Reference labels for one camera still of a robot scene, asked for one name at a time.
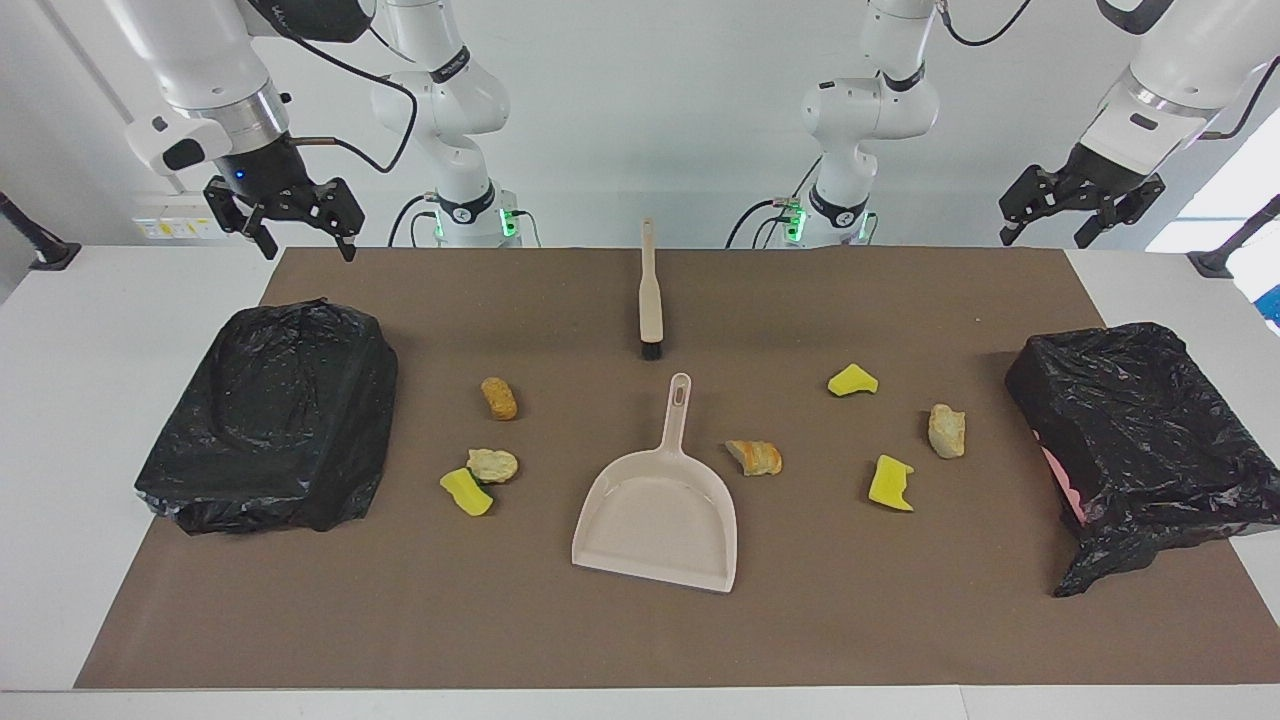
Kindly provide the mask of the black plastic trash bag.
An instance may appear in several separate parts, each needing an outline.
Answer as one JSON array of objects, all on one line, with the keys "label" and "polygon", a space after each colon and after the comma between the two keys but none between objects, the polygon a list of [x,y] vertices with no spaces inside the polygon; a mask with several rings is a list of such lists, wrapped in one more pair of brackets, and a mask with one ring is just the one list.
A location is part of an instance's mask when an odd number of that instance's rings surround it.
[{"label": "black plastic trash bag", "polygon": [[1165,550],[1280,529],[1280,468],[1167,327],[1034,334],[1005,384],[1083,500],[1055,596]]},{"label": "black plastic trash bag", "polygon": [[201,359],[134,492],[189,536],[325,532],[365,518],[397,380],[371,314],[325,299],[241,310]]}]

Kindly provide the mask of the notched yellow sponge piece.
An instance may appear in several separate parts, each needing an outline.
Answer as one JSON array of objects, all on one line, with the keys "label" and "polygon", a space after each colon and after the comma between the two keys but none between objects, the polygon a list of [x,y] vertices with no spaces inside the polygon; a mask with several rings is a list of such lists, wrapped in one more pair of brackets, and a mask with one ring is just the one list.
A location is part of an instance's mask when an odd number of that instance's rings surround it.
[{"label": "notched yellow sponge piece", "polygon": [[913,466],[896,457],[879,455],[868,489],[869,501],[896,511],[913,512],[914,507],[908,502],[905,493],[914,471]]}]

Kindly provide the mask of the pink plastic bin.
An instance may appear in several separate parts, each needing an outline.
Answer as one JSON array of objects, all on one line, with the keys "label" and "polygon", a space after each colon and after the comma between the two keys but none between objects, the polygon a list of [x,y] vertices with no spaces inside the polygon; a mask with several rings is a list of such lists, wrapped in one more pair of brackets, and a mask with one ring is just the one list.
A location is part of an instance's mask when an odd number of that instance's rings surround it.
[{"label": "pink plastic bin", "polygon": [[1057,457],[1043,445],[1039,451],[1050,466],[1051,477],[1059,488],[1059,500],[1062,506],[1062,521],[1071,532],[1079,532],[1085,524],[1085,512],[1080,492],[1074,487],[1070,475]]}]

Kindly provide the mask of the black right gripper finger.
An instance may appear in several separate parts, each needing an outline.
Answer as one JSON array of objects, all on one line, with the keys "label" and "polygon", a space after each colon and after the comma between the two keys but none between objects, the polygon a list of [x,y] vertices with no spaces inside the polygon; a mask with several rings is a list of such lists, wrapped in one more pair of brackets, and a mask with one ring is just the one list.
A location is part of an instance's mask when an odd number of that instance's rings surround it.
[{"label": "black right gripper finger", "polygon": [[352,263],[365,213],[347,182],[335,177],[320,184],[301,184],[300,205],[302,222],[329,234],[343,260]]},{"label": "black right gripper finger", "polygon": [[224,232],[242,234],[252,241],[268,260],[276,258],[279,247],[270,229],[264,225],[264,204],[256,202],[244,213],[224,177],[212,177],[204,188],[204,197],[214,220]]}]

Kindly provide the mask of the brown table mat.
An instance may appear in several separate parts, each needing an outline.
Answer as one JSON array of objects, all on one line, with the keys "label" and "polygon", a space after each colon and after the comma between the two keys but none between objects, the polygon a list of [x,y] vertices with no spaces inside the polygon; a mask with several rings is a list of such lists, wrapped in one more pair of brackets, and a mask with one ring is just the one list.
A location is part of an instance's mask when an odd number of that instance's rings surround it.
[{"label": "brown table mat", "polygon": [[[288,249],[265,304],[374,315],[399,359],[385,475],[334,530],[148,529],[79,688],[1243,684],[1280,682],[1280,626],[1215,541],[1056,600],[1057,488],[1004,377],[1034,334],[1097,327],[1060,251],[666,250],[664,356],[637,350],[634,250]],[[856,363],[878,392],[836,397]],[[594,477],[660,437],[730,487],[727,594],[576,568]],[[511,421],[481,380],[506,379]],[[931,407],[966,414],[938,457]],[[728,439],[774,443],[745,477]],[[439,486],[470,448],[520,462],[471,518]],[[876,460],[913,512],[873,503]]]}]

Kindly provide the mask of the yellow sponge with green pad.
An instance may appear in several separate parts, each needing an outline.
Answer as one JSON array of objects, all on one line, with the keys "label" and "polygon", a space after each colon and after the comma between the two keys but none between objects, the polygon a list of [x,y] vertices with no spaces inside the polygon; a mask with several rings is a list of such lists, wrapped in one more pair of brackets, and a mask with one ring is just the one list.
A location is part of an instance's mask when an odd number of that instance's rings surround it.
[{"label": "yellow sponge with green pad", "polygon": [[494,498],[467,468],[448,471],[439,479],[439,486],[471,518],[484,516],[494,505]]}]

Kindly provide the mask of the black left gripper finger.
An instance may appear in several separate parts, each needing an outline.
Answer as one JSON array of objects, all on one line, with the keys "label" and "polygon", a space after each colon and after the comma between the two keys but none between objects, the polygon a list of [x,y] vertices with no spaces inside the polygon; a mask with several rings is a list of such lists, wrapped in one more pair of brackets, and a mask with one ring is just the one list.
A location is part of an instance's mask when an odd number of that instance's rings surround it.
[{"label": "black left gripper finger", "polygon": [[1033,222],[1059,213],[1060,174],[1033,164],[1010,184],[998,200],[1004,227],[998,232],[1002,246],[1012,246]]},{"label": "black left gripper finger", "polygon": [[1135,190],[1117,197],[1088,184],[1078,193],[1076,209],[1093,214],[1074,233],[1075,245],[1088,249],[1103,232],[1115,225],[1133,225],[1166,190],[1161,179],[1148,179]]}]

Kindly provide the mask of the beige plastic dustpan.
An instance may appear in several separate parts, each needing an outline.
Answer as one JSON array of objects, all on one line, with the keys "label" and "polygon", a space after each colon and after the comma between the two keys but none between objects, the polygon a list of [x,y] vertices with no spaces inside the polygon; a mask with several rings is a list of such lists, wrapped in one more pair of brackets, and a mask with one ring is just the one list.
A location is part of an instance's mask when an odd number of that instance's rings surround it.
[{"label": "beige plastic dustpan", "polygon": [[692,379],[669,380],[657,447],[626,454],[596,475],[570,550],[577,568],[730,593],[739,523],[721,475],[684,450]]}]

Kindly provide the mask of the golden brown croissant piece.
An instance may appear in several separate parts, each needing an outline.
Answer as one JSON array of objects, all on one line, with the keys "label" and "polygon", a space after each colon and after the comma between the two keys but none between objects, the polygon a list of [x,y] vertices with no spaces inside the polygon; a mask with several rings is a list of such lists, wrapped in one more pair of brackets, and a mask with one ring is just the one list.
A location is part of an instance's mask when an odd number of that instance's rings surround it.
[{"label": "golden brown croissant piece", "polygon": [[769,441],[728,439],[723,446],[745,477],[778,475],[783,470],[782,455]]}]

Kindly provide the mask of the black stand foot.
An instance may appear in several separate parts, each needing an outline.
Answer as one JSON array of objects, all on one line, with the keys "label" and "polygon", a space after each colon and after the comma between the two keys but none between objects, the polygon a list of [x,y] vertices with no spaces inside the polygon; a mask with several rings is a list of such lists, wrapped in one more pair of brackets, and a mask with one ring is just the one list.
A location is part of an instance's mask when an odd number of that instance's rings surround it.
[{"label": "black stand foot", "polygon": [[29,218],[12,199],[0,191],[0,214],[32,245],[35,260],[31,270],[64,270],[82,250],[82,243],[68,242]]},{"label": "black stand foot", "polygon": [[1229,258],[1277,217],[1280,217],[1280,193],[1272,196],[1216,249],[1190,251],[1187,254],[1187,260],[1204,278],[1233,279],[1234,274],[1228,269]]}]

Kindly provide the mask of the white wall socket box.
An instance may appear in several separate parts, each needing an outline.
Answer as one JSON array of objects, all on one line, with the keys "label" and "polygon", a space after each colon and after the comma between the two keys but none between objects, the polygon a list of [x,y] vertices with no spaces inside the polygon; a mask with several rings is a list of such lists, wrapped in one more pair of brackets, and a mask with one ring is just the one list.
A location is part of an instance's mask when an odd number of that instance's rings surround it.
[{"label": "white wall socket box", "polygon": [[147,240],[165,243],[225,243],[234,241],[214,219],[200,193],[142,193],[134,197],[131,220]]}]

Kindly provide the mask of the beige hand brush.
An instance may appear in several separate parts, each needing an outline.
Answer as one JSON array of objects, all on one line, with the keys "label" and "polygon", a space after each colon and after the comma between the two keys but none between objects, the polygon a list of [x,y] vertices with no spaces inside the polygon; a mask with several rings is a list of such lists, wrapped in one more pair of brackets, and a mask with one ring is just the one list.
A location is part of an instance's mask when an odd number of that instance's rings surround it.
[{"label": "beige hand brush", "polygon": [[641,277],[637,288],[639,337],[641,357],[655,361],[662,357],[664,338],[664,319],[660,284],[657,277],[657,243],[654,222],[643,220],[641,237]]}]

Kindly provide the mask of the beige croissant chunk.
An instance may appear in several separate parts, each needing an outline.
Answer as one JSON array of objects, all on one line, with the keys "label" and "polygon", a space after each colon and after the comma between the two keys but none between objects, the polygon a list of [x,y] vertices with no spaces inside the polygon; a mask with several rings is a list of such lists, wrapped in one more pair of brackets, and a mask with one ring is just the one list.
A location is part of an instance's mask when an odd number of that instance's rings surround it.
[{"label": "beige croissant chunk", "polygon": [[927,436],[938,457],[963,457],[966,452],[966,414],[947,404],[934,404],[928,416]]},{"label": "beige croissant chunk", "polygon": [[518,459],[502,448],[470,448],[466,468],[477,483],[503,484],[520,470]]}]

